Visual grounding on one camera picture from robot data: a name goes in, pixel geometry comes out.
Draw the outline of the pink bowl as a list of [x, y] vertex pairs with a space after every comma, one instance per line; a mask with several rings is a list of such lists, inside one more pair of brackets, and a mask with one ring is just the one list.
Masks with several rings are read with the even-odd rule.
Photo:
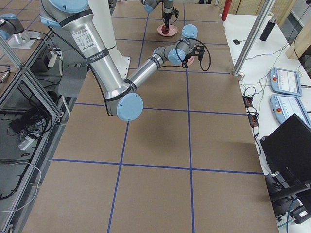
[[186, 56], [184, 61], [181, 63], [183, 67], [188, 67], [194, 62], [195, 56]]

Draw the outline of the red apple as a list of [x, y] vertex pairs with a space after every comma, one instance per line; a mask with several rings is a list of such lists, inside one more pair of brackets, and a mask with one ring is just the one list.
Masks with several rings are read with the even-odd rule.
[[167, 28], [166, 26], [163, 26], [163, 27], [161, 28], [161, 33], [162, 33], [163, 35], [167, 35], [169, 32], [170, 32], [170, 28]]

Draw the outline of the pink plate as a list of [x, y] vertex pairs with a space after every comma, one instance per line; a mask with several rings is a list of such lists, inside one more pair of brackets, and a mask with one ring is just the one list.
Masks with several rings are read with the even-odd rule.
[[165, 24], [158, 26], [157, 32], [164, 37], [172, 37], [177, 34], [178, 28], [175, 25], [170, 25], [167, 29]]

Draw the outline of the small black square device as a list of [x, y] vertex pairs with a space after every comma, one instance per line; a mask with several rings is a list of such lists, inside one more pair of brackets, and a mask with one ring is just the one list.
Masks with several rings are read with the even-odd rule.
[[233, 40], [233, 43], [236, 44], [236, 45], [238, 45], [238, 44], [240, 44], [240, 41], [237, 40], [237, 39], [234, 39], [234, 40]]

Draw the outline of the far orange black hub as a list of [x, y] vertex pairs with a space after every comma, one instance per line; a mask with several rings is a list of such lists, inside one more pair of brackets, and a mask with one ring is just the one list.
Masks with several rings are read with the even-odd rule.
[[253, 107], [252, 97], [245, 96], [245, 95], [243, 95], [242, 97], [243, 97], [243, 102], [246, 108]]

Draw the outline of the orange black hub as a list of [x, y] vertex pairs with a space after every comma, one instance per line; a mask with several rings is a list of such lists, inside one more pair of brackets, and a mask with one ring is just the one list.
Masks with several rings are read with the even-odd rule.
[[252, 128], [255, 128], [255, 127], [259, 126], [259, 123], [258, 123], [258, 120], [257, 120], [257, 115], [253, 115], [251, 113], [248, 113], [247, 116], [248, 116], [248, 120], [249, 120], [250, 126]]
[[243, 102], [246, 108], [253, 107], [252, 97], [245, 96], [245, 95], [243, 95], [242, 97], [243, 97]]

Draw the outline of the black water bottle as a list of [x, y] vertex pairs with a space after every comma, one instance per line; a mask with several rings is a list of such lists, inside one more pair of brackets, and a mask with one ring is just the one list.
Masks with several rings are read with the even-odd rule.
[[266, 41], [268, 36], [270, 35], [272, 29], [274, 28], [276, 24], [277, 17], [272, 17], [266, 24], [265, 28], [263, 29], [262, 34], [260, 35], [261, 41]]

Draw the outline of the near orange black hub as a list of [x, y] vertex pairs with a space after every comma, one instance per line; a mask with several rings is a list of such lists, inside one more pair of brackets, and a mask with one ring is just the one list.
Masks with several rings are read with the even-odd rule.
[[255, 127], [259, 126], [259, 123], [258, 123], [258, 120], [257, 120], [257, 115], [253, 115], [251, 113], [248, 113], [247, 116], [248, 116], [248, 120], [249, 120], [250, 126], [252, 128], [255, 128]]

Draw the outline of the far blue teach pendant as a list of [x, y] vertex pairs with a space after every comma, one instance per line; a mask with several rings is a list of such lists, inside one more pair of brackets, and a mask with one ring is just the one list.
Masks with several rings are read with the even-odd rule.
[[302, 96], [302, 87], [297, 71], [272, 68], [269, 73], [271, 88], [275, 93]]

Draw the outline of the near blue teach pendant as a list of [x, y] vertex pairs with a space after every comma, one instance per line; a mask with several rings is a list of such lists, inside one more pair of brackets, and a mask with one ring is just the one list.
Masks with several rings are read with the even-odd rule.
[[277, 121], [282, 124], [291, 115], [296, 114], [305, 124], [311, 126], [311, 120], [298, 96], [272, 94], [270, 103]]

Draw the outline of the black laptop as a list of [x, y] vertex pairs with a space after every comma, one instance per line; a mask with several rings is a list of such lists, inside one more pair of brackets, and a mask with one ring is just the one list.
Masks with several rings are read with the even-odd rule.
[[289, 169], [301, 182], [311, 179], [311, 129], [297, 114], [260, 143], [271, 172], [282, 174]]

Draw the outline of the white power adapter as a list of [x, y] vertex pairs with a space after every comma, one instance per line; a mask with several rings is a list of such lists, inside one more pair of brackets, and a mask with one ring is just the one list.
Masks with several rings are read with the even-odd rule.
[[34, 139], [30, 136], [26, 136], [24, 140], [18, 145], [21, 150], [26, 150], [32, 143]]

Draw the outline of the black power supply box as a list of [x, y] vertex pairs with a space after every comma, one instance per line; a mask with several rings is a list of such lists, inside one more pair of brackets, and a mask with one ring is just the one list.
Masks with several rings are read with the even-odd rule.
[[294, 218], [295, 224], [301, 224], [310, 219], [311, 215], [304, 206], [299, 206], [290, 212], [290, 216]]

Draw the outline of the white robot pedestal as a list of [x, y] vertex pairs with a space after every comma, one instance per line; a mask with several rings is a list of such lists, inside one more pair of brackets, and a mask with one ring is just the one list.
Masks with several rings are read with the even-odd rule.
[[116, 65], [121, 77], [125, 79], [128, 74], [130, 57], [122, 56], [116, 44], [111, 13], [107, 0], [89, 0], [88, 4], [94, 14], [93, 24], [97, 29], [105, 47]]

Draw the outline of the aluminium frame post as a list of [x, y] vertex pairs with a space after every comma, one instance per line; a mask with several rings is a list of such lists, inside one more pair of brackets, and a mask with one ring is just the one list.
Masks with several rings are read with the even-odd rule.
[[273, 5], [275, 3], [275, 0], [265, 0], [264, 4], [257, 15], [257, 18], [251, 28], [251, 31], [246, 39], [246, 42], [238, 56], [238, 59], [234, 65], [234, 68], [232, 70], [232, 74], [238, 78], [239, 81], [242, 81], [245, 77], [245, 74], [241, 72], [241, 68], [246, 61], [246, 58], [255, 42], [255, 39], [257, 38], [260, 29], [262, 28], [265, 19], [269, 15]]

